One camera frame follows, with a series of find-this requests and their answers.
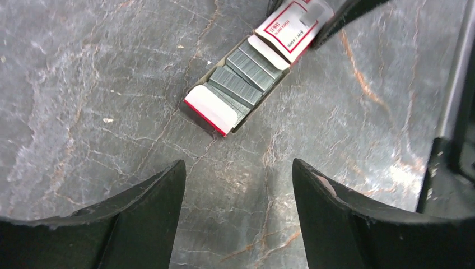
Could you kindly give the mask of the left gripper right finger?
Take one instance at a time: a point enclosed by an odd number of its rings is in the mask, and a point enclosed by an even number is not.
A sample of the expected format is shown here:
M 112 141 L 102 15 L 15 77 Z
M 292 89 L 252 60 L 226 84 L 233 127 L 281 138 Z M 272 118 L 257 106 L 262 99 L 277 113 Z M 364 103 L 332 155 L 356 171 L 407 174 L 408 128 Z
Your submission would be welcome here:
M 473 268 L 474 218 L 402 210 L 301 159 L 292 184 L 309 268 Z

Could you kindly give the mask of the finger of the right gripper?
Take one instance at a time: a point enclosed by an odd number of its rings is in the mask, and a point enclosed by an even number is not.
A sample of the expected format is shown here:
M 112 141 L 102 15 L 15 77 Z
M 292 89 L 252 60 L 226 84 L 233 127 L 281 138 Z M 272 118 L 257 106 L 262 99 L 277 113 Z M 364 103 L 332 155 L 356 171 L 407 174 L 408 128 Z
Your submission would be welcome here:
M 386 4 L 389 0 L 346 0 L 326 22 L 311 43 L 311 49 L 322 46 L 329 38 L 347 24 L 364 16 L 368 12 Z

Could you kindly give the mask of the staple tray box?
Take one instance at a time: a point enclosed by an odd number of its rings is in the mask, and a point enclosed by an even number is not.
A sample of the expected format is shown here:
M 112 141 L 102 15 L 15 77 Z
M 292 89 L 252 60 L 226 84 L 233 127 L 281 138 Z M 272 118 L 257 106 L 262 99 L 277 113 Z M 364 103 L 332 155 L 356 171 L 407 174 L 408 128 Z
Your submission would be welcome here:
M 197 83 L 183 102 L 226 137 L 236 132 L 287 76 L 290 64 L 249 35 Z

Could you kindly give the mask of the red white staple box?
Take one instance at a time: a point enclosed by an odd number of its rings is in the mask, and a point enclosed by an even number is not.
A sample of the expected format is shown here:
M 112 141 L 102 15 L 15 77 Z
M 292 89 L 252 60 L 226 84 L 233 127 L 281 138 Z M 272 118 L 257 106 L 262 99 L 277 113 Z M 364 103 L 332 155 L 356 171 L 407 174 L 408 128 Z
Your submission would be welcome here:
M 284 1 L 254 32 L 293 64 L 333 16 L 326 1 Z

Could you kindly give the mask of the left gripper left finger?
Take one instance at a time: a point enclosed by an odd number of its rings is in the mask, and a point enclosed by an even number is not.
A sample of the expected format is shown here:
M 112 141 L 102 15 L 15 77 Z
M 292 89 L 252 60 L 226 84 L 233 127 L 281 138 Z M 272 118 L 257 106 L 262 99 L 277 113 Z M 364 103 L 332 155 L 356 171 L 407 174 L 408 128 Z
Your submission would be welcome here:
M 168 268 L 185 191 L 177 160 L 66 217 L 1 218 L 2 268 Z

